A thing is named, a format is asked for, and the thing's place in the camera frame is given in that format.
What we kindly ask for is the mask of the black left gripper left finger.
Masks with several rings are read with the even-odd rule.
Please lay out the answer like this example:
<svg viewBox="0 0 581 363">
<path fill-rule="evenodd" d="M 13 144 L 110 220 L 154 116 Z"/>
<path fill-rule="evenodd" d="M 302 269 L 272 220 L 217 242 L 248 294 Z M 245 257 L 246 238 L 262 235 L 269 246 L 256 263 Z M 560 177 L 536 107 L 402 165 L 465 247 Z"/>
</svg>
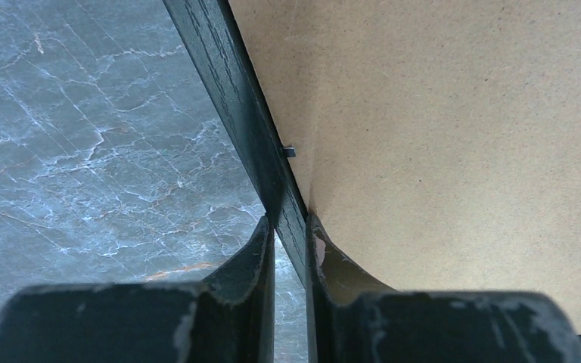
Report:
<svg viewBox="0 0 581 363">
<path fill-rule="evenodd" d="M 0 362 L 271 362 L 274 231 L 199 281 L 26 287 L 0 311 Z"/>
</svg>

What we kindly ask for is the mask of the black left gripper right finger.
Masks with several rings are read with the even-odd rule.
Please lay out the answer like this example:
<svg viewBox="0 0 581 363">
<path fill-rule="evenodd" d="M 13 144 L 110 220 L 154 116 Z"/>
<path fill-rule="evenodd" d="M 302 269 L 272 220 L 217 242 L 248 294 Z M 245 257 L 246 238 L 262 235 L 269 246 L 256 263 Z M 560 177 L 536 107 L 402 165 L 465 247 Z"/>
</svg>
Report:
<svg viewBox="0 0 581 363">
<path fill-rule="evenodd" d="M 311 362 L 581 362 L 581 339 L 541 293 L 401 291 L 306 220 Z"/>
</svg>

